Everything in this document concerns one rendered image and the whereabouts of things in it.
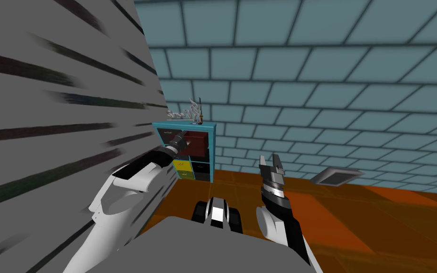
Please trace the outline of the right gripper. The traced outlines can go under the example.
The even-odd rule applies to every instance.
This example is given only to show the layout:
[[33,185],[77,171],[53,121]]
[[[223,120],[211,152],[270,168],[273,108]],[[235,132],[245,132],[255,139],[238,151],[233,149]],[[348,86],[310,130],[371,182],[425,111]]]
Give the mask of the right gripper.
[[259,168],[263,183],[270,187],[283,189],[285,171],[277,154],[272,155],[273,166],[266,164],[265,157],[260,156]]

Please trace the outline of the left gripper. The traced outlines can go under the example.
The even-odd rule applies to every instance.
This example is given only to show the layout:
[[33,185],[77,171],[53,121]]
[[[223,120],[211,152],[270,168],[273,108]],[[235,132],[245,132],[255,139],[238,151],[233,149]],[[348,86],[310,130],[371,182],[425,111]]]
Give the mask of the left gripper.
[[175,153],[179,153],[186,149],[188,146],[185,140],[186,132],[180,132],[174,136],[174,138],[169,142],[169,149],[172,149]]

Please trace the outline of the teal cube shelf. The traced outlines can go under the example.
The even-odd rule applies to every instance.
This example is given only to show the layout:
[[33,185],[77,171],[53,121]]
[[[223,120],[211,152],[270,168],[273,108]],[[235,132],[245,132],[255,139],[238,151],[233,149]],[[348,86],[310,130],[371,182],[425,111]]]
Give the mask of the teal cube shelf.
[[172,163],[178,178],[212,183],[216,152],[216,123],[203,119],[202,100],[189,99],[191,106],[179,113],[168,111],[170,119],[152,123],[164,146],[179,133],[188,147],[179,152]]

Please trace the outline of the grey flat vent panel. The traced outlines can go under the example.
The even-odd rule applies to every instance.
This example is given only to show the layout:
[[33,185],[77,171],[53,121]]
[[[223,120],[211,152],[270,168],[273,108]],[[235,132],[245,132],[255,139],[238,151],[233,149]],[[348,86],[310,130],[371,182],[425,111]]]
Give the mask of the grey flat vent panel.
[[362,175],[364,175],[364,172],[355,169],[327,167],[312,177],[309,181],[317,185],[339,187],[342,184],[361,177]]

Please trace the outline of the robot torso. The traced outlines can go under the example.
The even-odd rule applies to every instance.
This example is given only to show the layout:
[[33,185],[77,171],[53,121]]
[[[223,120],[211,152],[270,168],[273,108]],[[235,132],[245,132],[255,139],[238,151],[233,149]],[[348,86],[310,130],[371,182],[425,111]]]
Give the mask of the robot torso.
[[224,219],[223,202],[199,210],[205,220],[168,217],[110,258],[112,273],[306,273],[291,248],[239,232],[240,219]]

